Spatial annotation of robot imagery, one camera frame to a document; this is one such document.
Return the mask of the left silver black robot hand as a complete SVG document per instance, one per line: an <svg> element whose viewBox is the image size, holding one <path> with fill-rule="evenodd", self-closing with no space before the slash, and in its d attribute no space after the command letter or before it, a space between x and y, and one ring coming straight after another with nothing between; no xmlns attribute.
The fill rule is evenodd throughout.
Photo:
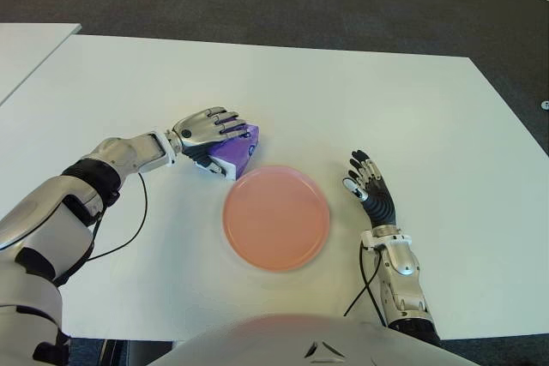
<svg viewBox="0 0 549 366"><path fill-rule="evenodd" d="M172 127L172 132L178 141L177 152L204 170L225 176L226 170L208 151L217 144L245 135L247 126L237 112L216 106L180 120Z"/></svg>

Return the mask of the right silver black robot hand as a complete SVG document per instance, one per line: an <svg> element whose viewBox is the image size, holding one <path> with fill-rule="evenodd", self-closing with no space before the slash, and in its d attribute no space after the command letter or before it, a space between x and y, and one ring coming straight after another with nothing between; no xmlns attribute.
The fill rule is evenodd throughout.
<svg viewBox="0 0 549 366"><path fill-rule="evenodd" d="M342 183L359 200L371 226L396 225L395 204L375 162L365 152L356 150L349 163L353 168Z"/></svg>

